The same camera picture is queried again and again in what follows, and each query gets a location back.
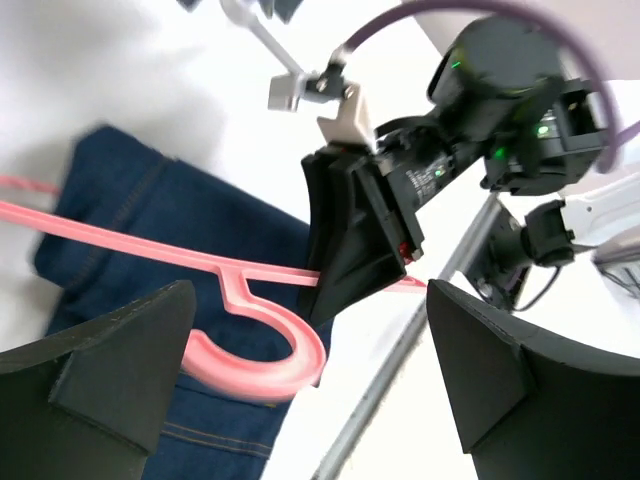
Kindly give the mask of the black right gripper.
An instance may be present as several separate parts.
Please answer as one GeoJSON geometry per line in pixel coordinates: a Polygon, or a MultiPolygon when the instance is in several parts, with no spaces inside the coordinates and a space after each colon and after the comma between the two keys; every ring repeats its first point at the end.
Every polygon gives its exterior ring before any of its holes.
{"type": "Polygon", "coordinates": [[[423,256],[418,210],[475,163],[484,146],[451,134],[431,115],[390,120],[376,137],[378,166],[404,233],[366,157],[330,145],[301,162],[310,210],[306,268],[319,273],[316,286],[299,292],[311,325],[406,275],[404,259],[423,256]]]}

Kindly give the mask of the pink hanger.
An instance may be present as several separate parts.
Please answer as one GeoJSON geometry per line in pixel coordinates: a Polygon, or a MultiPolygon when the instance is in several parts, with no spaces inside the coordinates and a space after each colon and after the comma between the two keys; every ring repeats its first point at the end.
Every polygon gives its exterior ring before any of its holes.
{"type": "Polygon", "coordinates": [[[187,280],[197,307],[183,365],[206,387],[281,402],[320,376],[330,325],[313,332],[295,311],[319,284],[302,266],[304,223],[181,162],[70,173],[60,188],[1,182],[57,200],[50,214],[1,205],[4,221],[44,234],[34,266],[63,291],[53,332],[187,280]]]}

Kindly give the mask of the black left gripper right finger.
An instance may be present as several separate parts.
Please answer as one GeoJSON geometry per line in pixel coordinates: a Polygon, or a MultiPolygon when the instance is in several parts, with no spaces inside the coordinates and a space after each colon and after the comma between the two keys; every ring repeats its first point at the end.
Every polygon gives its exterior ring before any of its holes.
{"type": "Polygon", "coordinates": [[[636,479],[639,361],[432,280],[427,315],[464,453],[481,479],[636,479]]]}

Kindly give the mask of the dark blue denim trousers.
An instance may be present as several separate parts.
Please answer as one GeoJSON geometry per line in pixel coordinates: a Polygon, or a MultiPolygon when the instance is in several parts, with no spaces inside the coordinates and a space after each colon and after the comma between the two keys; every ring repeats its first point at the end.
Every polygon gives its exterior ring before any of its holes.
{"type": "MultiPolygon", "coordinates": [[[[249,193],[113,126],[77,138],[54,213],[75,223],[174,249],[132,254],[45,235],[33,264],[62,295],[49,322],[58,333],[176,281],[192,284],[193,326],[227,352],[253,361],[286,358],[276,330],[229,313],[219,278],[189,265],[185,251],[301,268],[307,225],[249,193]]],[[[147,479],[306,479],[308,445],[284,439],[288,402],[246,402],[187,373],[176,380],[147,479]]]]}

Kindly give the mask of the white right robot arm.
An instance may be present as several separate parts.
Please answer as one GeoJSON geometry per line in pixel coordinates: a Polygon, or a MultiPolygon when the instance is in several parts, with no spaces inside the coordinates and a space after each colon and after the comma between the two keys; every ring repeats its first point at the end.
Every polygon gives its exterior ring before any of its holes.
{"type": "Polygon", "coordinates": [[[422,254],[416,214],[476,161],[492,192],[540,196],[577,182],[605,145],[587,81],[563,75],[558,45],[532,23],[492,15],[454,39],[429,84],[432,110],[368,126],[345,64],[305,85],[336,100],[322,118],[326,146],[302,167],[311,230],[307,266],[317,285],[298,306],[318,326],[400,280],[422,254]]]}

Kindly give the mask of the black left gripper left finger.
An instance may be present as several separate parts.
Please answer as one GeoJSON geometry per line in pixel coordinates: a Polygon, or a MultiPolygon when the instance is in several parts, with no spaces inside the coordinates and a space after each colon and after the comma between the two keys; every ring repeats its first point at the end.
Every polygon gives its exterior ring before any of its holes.
{"type": "Polygon", "coordinates": [[[1,355],[4,479],[138,479],[158,445],[196,308],[177,281],[1,355]]]}

